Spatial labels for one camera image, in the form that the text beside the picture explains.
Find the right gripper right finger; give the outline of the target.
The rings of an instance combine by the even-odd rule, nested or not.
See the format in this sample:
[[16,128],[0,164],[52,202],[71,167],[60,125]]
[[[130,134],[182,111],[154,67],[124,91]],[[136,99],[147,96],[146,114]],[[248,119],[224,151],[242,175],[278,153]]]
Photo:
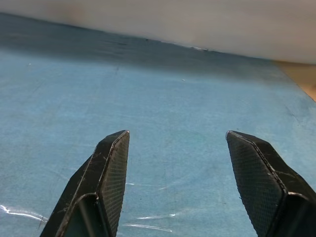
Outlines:
[[259,237],[314,237],[316,193],[267,141],[228,131],[233,172]]

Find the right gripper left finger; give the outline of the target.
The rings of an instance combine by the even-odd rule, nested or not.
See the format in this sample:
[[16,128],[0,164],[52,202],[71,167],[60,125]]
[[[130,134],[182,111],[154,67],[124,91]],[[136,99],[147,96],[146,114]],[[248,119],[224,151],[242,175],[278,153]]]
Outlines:
[[126,184],[130,133],[101,140],[69,179],[42,237],[115,237]]

